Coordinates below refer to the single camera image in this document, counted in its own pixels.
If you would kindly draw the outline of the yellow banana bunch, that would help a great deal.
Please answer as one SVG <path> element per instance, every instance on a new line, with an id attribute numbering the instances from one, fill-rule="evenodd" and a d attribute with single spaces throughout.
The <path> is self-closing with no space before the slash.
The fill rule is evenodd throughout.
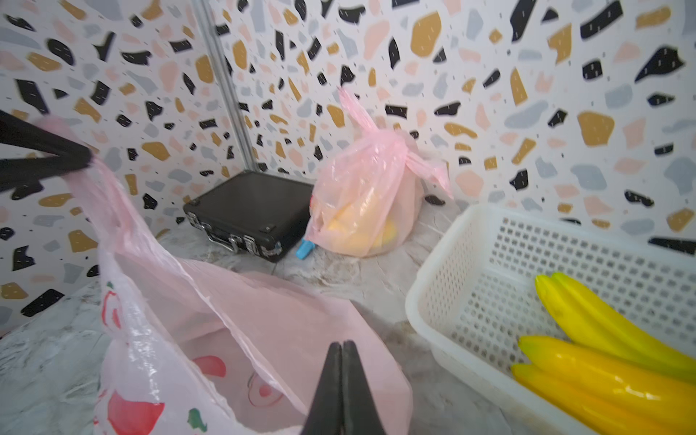
<path id="1" fill-rule="evenodd" d="M 537 275 L 536 293 L 572 342 L 686 382 L 695 359 L 645 333 L 587 286 L 562 273 Z"/>
<path id="2" fill-rule="evenodd" d="M 548 336 L 518 348 L 515 380 L 600 434 L 694 434 L 695 385 Z"/>

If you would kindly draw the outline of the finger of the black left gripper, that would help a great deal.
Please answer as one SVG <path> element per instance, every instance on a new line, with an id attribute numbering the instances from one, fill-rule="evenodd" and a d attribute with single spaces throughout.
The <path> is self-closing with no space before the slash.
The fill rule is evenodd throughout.
<path id="1" fill-rule="evenodd" d="M 11 190 L 42 179 L 60 177 L 87 168 L 92 159 L 47 157 L 40 159 L 2 159 L 1 191 Z"/>
<path id="2" fill-rule="evenodd" d="M 4 111 L 1 112 L 1 143 L 46 152 L 73 163 L 90 163 L 92 160 L 92 151 L 86 146 L 47 132 Z"/>

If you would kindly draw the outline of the pink plastic bag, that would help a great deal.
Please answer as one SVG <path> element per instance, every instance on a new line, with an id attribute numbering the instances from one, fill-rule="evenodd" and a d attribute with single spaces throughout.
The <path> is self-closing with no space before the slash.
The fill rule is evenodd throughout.
<path id="1" fill-rule="evenodd" d="M 97 434 L 298 434 L 331 343 L 356 343 L 386 434 L 413 390 L 350 300 L 272 275 L 175 257 L 98 158 L 65 174 L 99 239 Z"/>
<path id="2" fill-rule="evenodd" d="M 319 171 L 304 238 L 333 253 L 373 257 L 411 234 L 424 182 L 451 195 L 451 181 L 446 163 L 424 159 L 409 133 L 378 127 L 348 90 L 339 96 L 362 135 Z"/>

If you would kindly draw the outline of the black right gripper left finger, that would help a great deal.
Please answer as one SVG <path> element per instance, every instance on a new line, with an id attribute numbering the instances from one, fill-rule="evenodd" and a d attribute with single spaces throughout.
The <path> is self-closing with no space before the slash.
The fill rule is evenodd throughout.
<path id="1" fill-rule="evenodd" d="M 302 435 L 339 435 L 343 431 L 343 353 L 331 343 Z"/>

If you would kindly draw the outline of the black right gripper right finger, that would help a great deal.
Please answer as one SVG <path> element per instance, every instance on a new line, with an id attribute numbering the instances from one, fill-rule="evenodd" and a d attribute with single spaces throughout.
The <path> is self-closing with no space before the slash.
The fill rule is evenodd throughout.
<path id="1" fill-rule="evenodd" d="M 355 342 L 342 346 L 343 433 L 386 435 Z"/>

